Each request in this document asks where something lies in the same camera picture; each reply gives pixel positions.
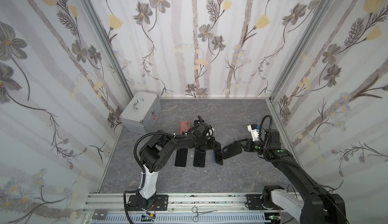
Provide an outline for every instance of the flower center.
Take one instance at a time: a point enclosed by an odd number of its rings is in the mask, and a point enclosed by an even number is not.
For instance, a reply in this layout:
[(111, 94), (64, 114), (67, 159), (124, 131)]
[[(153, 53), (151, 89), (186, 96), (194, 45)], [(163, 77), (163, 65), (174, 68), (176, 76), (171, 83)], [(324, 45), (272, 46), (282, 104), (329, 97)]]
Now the flower center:
[(25, 205), (28, 201), (28, 197), (24, 197), (22, 198), (22, 204)]
[(8, 45), (8, 46), (12, 45), (12, 43), (10, 41), (8, 41), (8, 40), (4, 40), (3, 43)]

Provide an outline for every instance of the gray table surface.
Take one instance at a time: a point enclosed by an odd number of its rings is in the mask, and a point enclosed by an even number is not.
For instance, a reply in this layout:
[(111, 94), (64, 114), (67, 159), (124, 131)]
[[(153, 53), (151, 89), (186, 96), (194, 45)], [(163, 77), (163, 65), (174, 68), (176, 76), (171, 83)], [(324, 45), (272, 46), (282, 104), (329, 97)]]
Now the gray table surface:
[[(162, 112), (153, 130), (178, 133), (179, 123), (190, 120), (193, 126), (197, 115), (214, 129), (216, 140), (224, 147), (235, 140), (251, 138), (247, 125), (260, 124), (269, 114), (265, 100), (161, 100)], [(141, 134), (129, 132), (125, 127), (119, 137), (108, 166), (100, 193), (122, 193), (139, 187), (141, 169), (133, 157), (133, 145)], [(146, 143), (143, 140), (138, 149)], [(290, 184), (277, 168), (257, 157), (256, 153), (244, 152), (229, 159), (224, 165), (214, 162), (213, 151), (206, 152), (204, 168), (193, 166), (194, 149), (189, 149), (186, 167), (175, 167), (175, 153), (159, 171), (157, 192), (261, 192), (265, 185)]]

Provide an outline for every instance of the case lid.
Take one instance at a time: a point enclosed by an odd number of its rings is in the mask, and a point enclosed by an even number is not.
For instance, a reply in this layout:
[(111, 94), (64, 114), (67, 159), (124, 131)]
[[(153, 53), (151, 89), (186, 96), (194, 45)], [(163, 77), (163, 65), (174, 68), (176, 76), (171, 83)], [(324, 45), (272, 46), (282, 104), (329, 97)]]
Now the case lid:
[(157, 94), (138, 91), (120, 115), (121, 120), (126, 123), (143, 125), (141, 122), (148, 119), (151, 114), (150, 109), (157, 98), (159, 98)]

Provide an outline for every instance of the metal corner post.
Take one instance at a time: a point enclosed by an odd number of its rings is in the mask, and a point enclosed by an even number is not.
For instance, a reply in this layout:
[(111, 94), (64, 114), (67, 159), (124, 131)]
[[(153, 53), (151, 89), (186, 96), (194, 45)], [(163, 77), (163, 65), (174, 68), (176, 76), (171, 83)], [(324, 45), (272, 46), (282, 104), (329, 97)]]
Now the metal corner post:
[(319, 3), (317, 7), (317, 11), (313, 14), (313, 18), (311, 19), (310, 23), (308, 24), (305, 32), (303, 33), (301, 39), (299, 40), (293, 54), (291, 55), (290, 59), (288, 60), (285, 68), (283, 69), (282, 73), (280, 74), (280, 77), (278, 81), (276, 82), (274, 89), (271, 94), (271, 101), (278, 96), (280, 93), (281, 88), (285, 84), (288, 76), (290, 75), (291, 71), (293, 70), (294, 66), (296, 65), (296, 62), (299, 58), (299, 56), (302, 54), (303, 50), (307, 46), (307, 43), (313, 36), (314, 32), (318, 28), (319, 23), (321, 22), (323, 16), (329, 9), (331, 3), (333, 0), (322, 0), (321, 3)]
[(92, 22), (92, 25), (94, 27), (95, 32), (97, 33), (97, 36), (100, 38), (101, 43), (104, 46), (105, 51), (108, 54), (109, 60), (111, 61), (111, 64), (114, 68), (114, 71), (116, 72), (117, 76), (119, 77), (119, 80), (121, 84), (123, 85), (125, 95), (129, 100), (133, 98), (133, 94), (131, 89), (129, 88), (129, 85), (127, 83), (127, 80), (123, 74), (123, 71), (120, 68), (120, 64), (117, 61), (116, 57), (114, 56), (113, 49), (111, 47), (111, 44), (106, 37), (106, 32), (104, 31), (104, 28), (102, 24), (100, 23), (100, 20), (97, 17), (97, 13), (94, 10), (94, 7), (90, 0), (81, 0), (83, 7), (86, 10), (86, 13), (88, 14), (88, 17), (90, 21)]

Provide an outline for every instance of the black mounting plate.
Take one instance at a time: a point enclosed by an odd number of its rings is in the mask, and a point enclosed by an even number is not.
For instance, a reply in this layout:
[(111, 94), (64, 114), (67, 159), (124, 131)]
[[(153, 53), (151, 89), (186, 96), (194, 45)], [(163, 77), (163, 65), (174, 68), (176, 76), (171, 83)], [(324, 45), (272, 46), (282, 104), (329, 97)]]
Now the black mounting plate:
[[(155, 206), (152, 208), (152, 210), (167, 210), (168, 195), (155, 195), (155, 200)], [(126, 209), (127, 211), (143, 211), (143, 209), (137, 204), (136, 195), (129, 196), (129, 201)]]
[[(249, 210), (266, 210), (261, 205), (261, 195), (246, 195), (246, 206)], [(276, 206), (273, 208), (273, 210), (279, 210), (279, 207)]]

